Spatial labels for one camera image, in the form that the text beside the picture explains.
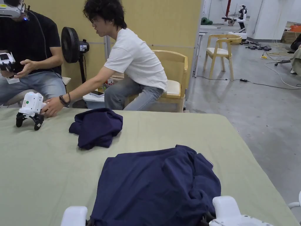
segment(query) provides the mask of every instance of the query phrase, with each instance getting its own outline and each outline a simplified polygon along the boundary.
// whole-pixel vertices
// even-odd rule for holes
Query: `vr headset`
[[[0,17],[19,18],[25,12],[24,0],[20,1],[17,7],[5,4],[5,0],[0,0]]]

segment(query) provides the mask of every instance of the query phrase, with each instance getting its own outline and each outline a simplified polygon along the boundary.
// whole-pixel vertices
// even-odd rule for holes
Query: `light green sheet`
[[[0,221],[3,226],[60,226],[69,206],[91,214],[107,157],[125,152],[187,145],[214,164],[222,195],[233,196],[242,214],[274,226],[299,226],[251,151],[220,115],[116,111],[123,130],[109,149],[77,148],[68,129],[84,109],[64,109],[39,131],[26,120],[15,126],[18,109],[0,109]]]

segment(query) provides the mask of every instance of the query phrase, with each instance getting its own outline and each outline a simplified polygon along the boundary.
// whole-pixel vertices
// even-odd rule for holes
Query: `can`
[[[108,86],[112,86],[112,85],[114,85],[114,80],[112,78],[109,78],[107,83],[108,83]]]

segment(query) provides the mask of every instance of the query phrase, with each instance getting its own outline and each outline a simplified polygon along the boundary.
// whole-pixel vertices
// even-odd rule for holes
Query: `wooden chair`
[[[209,47],[212,37],[218,38],[218,40],[216,41],[215,48]],[[214,68],[214,63],[215,63],[216,57],[221,57],[222,69],[223,69],[222,71],[225,71],[225,62],[224,62],[224,57],[225,57],[226,59],[229,60],[231,80],[234,80],[231,44],[232,43],[240,43],[241,39],[242,39],[242,37],[239,35],[231,35],[231,34],[209,35],[207,49],[206,49],[206,58],[205,58],[204,69],[203,69],[204,71],[206,70],[207,59],[208,59],[208,56],[210,56],[210,58],[212,59],[212,64],[211,64],[209,79],[212,79],[213,68]],[[228,50],[223,49],[223,47],[222,47],[223,42],[227,43]]]
[[[171,51],[153,50],[162,63],[168,79],[167,91],[163,93],[159,102],[178,104],[178,112],[183,112],[185,89],[189,85],[188,57]]]

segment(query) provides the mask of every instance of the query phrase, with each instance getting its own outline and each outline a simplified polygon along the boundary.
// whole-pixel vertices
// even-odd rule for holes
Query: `orange container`
[[[301,32],[301,26],[292,25],[290,27],[290,31],[292,31],[292,32]]]

